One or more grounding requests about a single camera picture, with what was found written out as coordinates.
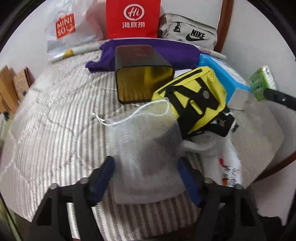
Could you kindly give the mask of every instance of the orange logo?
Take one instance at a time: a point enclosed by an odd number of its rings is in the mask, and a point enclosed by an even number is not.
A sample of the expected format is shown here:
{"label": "orange logo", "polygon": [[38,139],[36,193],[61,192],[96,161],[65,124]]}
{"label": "orange logo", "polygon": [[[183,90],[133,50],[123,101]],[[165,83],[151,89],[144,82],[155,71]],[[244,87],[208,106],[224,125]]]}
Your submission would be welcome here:
{"label": "orange logo", "polygon": [[60,17],[59,20],[56,21],[57,39],[62,38],[63,36],[72,32],[75,32],[74,13]]}

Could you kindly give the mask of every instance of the hi logo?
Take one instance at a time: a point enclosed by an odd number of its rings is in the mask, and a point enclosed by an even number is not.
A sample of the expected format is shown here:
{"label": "hi logo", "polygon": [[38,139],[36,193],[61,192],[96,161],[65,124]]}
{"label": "hi logo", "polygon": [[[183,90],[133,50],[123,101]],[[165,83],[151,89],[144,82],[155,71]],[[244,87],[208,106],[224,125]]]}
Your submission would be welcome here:
{"label": "hi logo", "polygon": [[201,41],[201,40],[208,40],[208,39],[205,39],[205,34],[204,33],[193,29],[190,34],[187,34],[186,40],[189,41],[189,42],[193,42],[193,41]]}
{"label": "hi logo", "polygon": [[123,15],[130,21],[137,21],[144,16],[144,8],[139,4],[130,4],[123,10]]}

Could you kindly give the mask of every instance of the purple cloth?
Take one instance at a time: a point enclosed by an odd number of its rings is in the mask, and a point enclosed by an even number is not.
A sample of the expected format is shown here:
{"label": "purple cloth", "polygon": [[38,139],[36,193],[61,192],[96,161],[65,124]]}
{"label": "purple cloth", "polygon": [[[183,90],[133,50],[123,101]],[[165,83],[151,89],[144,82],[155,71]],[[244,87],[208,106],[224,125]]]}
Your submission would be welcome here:
{"label": "purple cloth", "polygon": [[194,69],[202,53],[193,45],[164,39],[118,39],[110,40],[100,47],[101,59],[98,62],[89,61],[86,68],[91,73],[115,70],[115,48],[121,45],[150,45],[160,53],[174,68]]}

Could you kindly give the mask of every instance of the screw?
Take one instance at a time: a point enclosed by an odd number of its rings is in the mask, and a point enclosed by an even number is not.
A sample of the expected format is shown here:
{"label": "screw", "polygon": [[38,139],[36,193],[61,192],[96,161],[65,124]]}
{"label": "screw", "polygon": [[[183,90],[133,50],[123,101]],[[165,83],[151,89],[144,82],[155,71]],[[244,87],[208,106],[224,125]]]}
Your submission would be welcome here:
{"label": "screw", "polygon": [[207,184],[212,184],[212,183],[214,183],[214,180],[211,179],[211,178],[206,177],[204,182],[207,183]]}
{"label": "screw", "polygon": [[88,181],[89,181],[89,179],[87,178],[87,177],[84,177],[84,178],[82,178],[82,179],[80,179],[80,183],[81,184],[86,184],[86,183],[88,183]]}
{"label": "screw", "polygon": [[205,99],[208,99],[208,98],[210,97],[210,94],[209,94],[208,91],[204,91],[204,92],[202,93],[202,95],[203,95],[203,97],[204,97]]}
{"label": "screw", "polygon": [[239,183],[235,184],[234,188],[236,188],[236,189],[244,189],[244,187]]}
{"label": "screw", "polygon": [[56,189],[56,188],[58,188],[59,187],[59,185],[58,184],[56,184],[56,183],[53,183],[53,184],[51,184],[50,185],[50,189]]}

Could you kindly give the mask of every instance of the haidilao bag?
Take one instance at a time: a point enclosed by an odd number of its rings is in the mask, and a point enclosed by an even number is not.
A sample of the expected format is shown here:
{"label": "haidilao bag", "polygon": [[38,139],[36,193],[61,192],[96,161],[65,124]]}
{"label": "haidilao bag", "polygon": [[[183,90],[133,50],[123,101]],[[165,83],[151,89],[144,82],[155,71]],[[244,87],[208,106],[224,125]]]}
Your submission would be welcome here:
{"label": "haidilao bag", "polygon": [[157,37],[160,0],[106,0],[107,36]]}

